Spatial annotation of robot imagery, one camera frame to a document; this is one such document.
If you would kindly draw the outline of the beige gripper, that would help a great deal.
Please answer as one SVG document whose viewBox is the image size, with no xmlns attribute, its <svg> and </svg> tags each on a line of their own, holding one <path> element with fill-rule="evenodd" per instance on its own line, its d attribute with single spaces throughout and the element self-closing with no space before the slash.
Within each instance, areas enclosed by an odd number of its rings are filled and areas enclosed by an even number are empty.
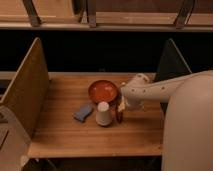
<svg viewBox="0 0 213 171">
<path fill-rule="evenodd" d="M 128 110 L 136 110 L 143 106 L 143 102 L 141 100 L 134 100 L 127 97 L 121 97 L 121 100 L 118 104 L 118 112 L 122 112 L 126 109 Z"/>
</svg>

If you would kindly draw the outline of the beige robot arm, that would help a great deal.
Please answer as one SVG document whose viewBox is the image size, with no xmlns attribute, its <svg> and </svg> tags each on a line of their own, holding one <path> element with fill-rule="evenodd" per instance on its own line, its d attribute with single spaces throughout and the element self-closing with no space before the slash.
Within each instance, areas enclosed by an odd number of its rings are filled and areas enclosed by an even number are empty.
<svg viewBox="0 0 213 171">
<path fill-rule="evenodd" d="M 161 171 L 213 171 L 213 70 L 151 83 L 139 73 L 121 86 L 125 109 L 168 104 Z"/>
</svg>

